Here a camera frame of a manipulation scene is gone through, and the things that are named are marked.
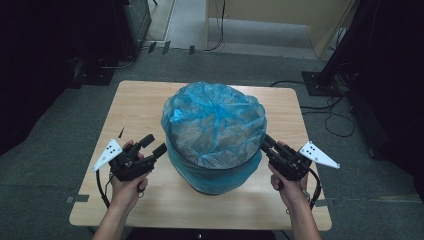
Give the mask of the person's left hand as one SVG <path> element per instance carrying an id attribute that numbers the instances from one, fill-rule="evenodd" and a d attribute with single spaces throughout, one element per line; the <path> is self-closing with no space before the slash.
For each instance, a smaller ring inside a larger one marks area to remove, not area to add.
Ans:
<path id="1" fill-rule="evenodd" d="M 119 181 L 112 178 L 111 207 L 120 211 L 131 211 L 139 199 L 141 190 L 148 185 L 148 173 L 133 179 L 132 181 Z"/>

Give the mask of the black cabinet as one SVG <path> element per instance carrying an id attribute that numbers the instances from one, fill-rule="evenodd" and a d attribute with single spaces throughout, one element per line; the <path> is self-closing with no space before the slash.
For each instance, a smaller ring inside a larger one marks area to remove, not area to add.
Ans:
<path id="1" fill-rule="evenodd" d="M 126 59 L 134 59 L 152 23 L 148 0 L 112 0 L 119 40 Z"/>

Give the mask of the blue plastic garbage bag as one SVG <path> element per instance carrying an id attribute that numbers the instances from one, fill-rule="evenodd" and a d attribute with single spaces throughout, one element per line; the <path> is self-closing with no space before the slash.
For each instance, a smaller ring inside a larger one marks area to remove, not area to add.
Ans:
<path id="1" fill-rule="evenodd" d="M 264 106 L 233 87 L 206 82 L 182 87 L 165 102 L 161 125 L 172 165 L 201 193 L 240 187 L 261 161 Z"/>

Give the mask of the black curtain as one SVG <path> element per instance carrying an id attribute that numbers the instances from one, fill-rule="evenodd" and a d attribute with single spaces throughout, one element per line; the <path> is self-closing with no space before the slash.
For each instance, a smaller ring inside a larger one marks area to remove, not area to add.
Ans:
<path id="1" fill-rule="evenodd" d="M 352 25 L 318 77 L 338 73 L 370 149 L 413 176 L 424 201 L 424 0 L 359 0 Z"/>
<path id="2" fill-rule="evenodd" d="M 22 143 L 81 73 L 107 61 L 111 0 L 0 0 L 0 156 Z"/>

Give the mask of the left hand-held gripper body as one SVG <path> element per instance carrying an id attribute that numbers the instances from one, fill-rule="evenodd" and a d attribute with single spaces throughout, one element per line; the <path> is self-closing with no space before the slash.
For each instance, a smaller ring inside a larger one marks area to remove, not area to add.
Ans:
<path id="1" fill-rule="evenodd" d="M 157 159 L 153 159 L 152 155 L 140 158 L 141 148 L 137 147 L 137 143 L 122 148 L 115 139 L 111 139 L 92 167 L 92 171 L 97 172 L 108 164 L 110 171 L 119 181 L 132 181 L 152 171 Z"/>

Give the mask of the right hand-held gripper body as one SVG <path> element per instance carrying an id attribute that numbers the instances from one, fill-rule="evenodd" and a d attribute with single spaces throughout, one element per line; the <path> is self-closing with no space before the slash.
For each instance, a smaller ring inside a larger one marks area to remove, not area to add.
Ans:
<path id="1" fill-rule="evenodd" d="M 298 151 L 288 145 L 270 142 L 270 165 L 289 181 L 300 181 L 309 171 L 312 163 L 339 169 L 335 162 L 312 141 Z"/>

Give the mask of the person's right hand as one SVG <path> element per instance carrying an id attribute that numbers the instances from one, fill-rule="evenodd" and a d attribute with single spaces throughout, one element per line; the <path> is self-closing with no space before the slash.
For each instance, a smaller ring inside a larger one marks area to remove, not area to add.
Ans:
<path id="1" fill-rule="evenodd" d="M 299 182 L 287 180 L 271 164 L 268 168 L 272 173 L 271 186 L 279 192 L 282 201 L 289 209 L 308 206 L 308 200 Z"/>

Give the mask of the black flat stand base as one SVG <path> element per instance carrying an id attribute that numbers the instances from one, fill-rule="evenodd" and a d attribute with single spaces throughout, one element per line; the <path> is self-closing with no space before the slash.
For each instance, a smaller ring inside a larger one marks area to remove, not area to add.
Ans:
<path id="1" fill-rule="evenodd" d="M 320 72 L 310 71 L 302 71 L 301 74 L 310 96 L 342 97 L 349 92 L 335 75 L 326 76 Z"/>
<path id="2" fill-rule="evenodd" d="M 68 61 L 74 73 L 69 87 L 79 89 L 83 85 L 108 86 L 115 70 L 102 67 L 91 60 L 84 61 L 81 58 L 72 58 Z"/>

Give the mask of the light wooden partition desk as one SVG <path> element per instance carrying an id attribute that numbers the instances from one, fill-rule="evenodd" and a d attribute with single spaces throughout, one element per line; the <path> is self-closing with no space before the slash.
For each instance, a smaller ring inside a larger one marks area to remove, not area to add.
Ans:
<path id="1" fill-rule="evenodd" d="M 318 58 L 322 58 L 357 0 L 206 0 L 205 40 L 209 20 L 226 19 L 304 25 Z"/>

